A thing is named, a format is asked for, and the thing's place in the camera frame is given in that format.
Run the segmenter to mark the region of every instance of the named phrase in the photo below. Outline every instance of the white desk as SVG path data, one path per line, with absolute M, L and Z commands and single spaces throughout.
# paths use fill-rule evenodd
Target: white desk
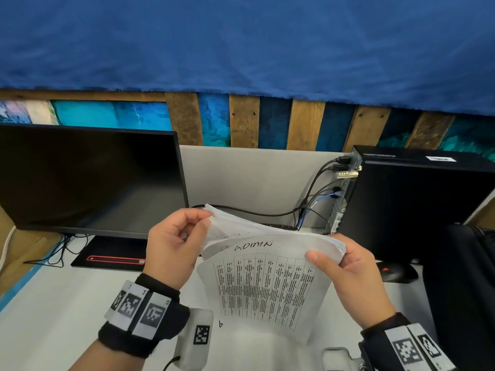
M 75 239 L 78 251 L 84 239 Z M 0 312 L 0 371 L 65 371 L 96 339 L 107 311 L 125 280 L 138 273 L 73 268 L 74 256 L 65 253 L 62 269 L 42 267 Z M 196 272 L 181 290 L 181 303 L 207 308 L 206 295 Z M 434 333 L 433 320 L 422 280 L 409 285 L 386 284 L 395 307 L 411 321 Z M 269 333 L 229 331 L 212 333 L 209 370 L 315 370 L 321 371 L 325 347 L 346 347 L 359 356 L 360 328 L 340 304 L 333 285 L 323 302 L 306 347 Z M 160 371 L 172 358 L 175 339 L 162 341 L 146 361 L 144 370 Z

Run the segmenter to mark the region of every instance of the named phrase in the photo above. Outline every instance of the monitor stand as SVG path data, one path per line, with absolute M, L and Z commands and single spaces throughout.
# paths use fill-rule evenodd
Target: monitor stand
M 146 239 L 97 235 L 81 250 L 71 266 L 142 271 L 146 243 Z

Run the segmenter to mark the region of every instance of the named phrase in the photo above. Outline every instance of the monitor screen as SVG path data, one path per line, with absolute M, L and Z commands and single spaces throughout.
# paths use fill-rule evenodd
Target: monitor screen
M 18 228 L 146 238 L 187 193 L 177 134 L 0 124 L 0 206 Z

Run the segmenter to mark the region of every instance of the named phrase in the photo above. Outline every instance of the black computer mouse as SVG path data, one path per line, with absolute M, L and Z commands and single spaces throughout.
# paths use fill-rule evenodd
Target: black computer mouse
M 409 284 L 418 280 L 418 273 L 408 263 L 378 262 L 383 282 L 397 282 L 399 284 Z

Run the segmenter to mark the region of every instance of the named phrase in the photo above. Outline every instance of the desktop computer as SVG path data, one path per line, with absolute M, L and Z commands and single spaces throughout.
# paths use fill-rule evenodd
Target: desktop computer
M 355 146 L 331 233 L 371 250 L 378 260 L 408 263 L 428 252 L 426 238 L 463 224 L 495 189 L 495 163 L 475 153 Z
M 150 228 L 189 206 L 173 131 L 0 124 L 0 171 L 19 229 L 96 235 L 77 266 L 142 270 Z

